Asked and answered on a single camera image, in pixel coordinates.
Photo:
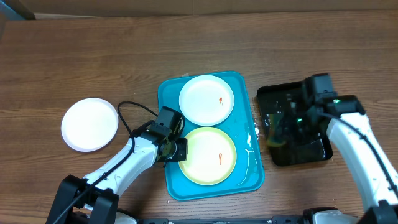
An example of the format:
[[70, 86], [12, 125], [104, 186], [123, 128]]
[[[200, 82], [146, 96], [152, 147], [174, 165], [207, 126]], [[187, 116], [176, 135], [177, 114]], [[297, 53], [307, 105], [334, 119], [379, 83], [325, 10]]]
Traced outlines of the yellow-green plate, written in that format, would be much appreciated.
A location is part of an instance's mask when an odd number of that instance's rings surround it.
[[237, 152], [233, 140], [222, 130], [201, 127], [190, 131], [187, 158], [180, 161], [183, 175], [199, 185], [216, 185], [233, 172]]

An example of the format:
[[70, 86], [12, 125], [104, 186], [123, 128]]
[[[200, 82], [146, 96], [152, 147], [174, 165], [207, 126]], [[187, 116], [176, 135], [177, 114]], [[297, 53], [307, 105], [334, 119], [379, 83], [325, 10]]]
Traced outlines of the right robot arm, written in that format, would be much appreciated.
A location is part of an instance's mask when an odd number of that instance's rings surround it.
[[397, 171], [373, 134], [354, 95], [339, 95], [327, 73], [272, 86], [266, 97], [267, 144], [284, 165], [325, 158], [334, 145], [359, 189], [364, 215], [336, 209], [304, 211], [303, 223], [397, 223]]

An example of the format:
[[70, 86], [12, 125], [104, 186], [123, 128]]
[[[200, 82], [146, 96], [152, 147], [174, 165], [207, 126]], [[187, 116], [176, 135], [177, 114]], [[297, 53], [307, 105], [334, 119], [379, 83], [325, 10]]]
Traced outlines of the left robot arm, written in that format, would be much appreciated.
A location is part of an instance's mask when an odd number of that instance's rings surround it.
[[105, 165], [84, 178], [68, 175], [62, 180], [47, 223], [137, 223], [118, 209], [119, 198], [156, 162], [187, 158], [184, 126], [180, 112], [163, 106], [155, 120], [129, 131], [127, 144]]

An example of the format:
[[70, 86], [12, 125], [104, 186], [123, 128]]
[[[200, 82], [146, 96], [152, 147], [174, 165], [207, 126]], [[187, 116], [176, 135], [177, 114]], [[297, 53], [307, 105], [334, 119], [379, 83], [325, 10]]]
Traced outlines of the white plate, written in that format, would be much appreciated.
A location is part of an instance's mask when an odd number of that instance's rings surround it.
[[114, 106], [101, 98], [85, 98], [73, 104], [61, 123], [65, 143], [79, 152], [93, 152], [116, 135], [119, 118]]
[[184, 84], [179, 95], [179, 107], [190, 122], [199, 126], [214, 126], [232, 113], [234, 93], [223, 79], [200, 75]]

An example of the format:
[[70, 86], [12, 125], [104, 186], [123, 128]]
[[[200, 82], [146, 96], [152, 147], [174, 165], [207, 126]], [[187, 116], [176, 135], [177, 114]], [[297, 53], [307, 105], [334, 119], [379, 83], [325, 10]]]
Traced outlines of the green yellow sponge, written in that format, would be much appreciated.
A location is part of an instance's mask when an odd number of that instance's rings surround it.
[[286, 144], [284, 136], [284, 114], [273, 113], [267, 118], [267, 145], [281, 147]]

